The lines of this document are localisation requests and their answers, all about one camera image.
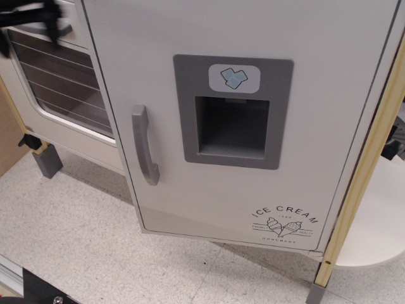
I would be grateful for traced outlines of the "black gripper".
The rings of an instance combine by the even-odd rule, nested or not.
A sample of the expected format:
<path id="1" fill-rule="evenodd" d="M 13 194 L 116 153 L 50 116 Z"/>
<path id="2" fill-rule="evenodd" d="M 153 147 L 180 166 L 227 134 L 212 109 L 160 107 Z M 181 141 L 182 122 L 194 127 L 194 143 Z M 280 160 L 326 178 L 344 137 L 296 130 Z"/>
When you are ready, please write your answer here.
<path id="1" fill-rule="evenodd" d="M 22 6 L 38 4 L 38 8 L 18 10 Z M 65 16 L 61 6 L 56 1 L 1 1 L 1 27 L 43 22 L 53 48 L 59 49 L 58 20 Z M 7 38 L 0 31 L 0 52 L 9 58 L 10 46 Z"/>

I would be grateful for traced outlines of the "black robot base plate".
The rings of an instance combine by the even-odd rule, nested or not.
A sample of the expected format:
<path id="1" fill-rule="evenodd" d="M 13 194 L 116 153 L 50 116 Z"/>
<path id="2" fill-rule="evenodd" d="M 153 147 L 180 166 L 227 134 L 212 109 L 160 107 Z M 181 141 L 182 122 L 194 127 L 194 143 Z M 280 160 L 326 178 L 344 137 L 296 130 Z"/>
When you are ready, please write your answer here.
<path id="1" fill-rule="evenodd" d="M 78 301 L 44 281 L 27 269 L 23 269 L 23 298 L 5 296 L 1 304 L 77 304 Z"/>

